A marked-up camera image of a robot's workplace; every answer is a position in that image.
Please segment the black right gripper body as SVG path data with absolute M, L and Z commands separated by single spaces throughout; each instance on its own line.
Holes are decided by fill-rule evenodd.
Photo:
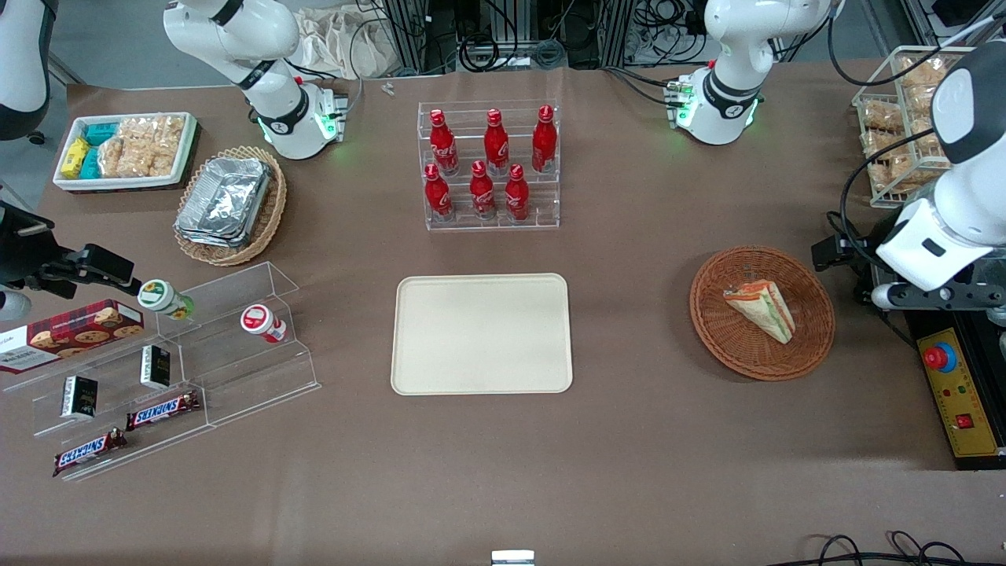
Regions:
M 55 223 L 13 204 L 1 203 L 1 282 L 22 288 L 44 265 L 57 261 Z

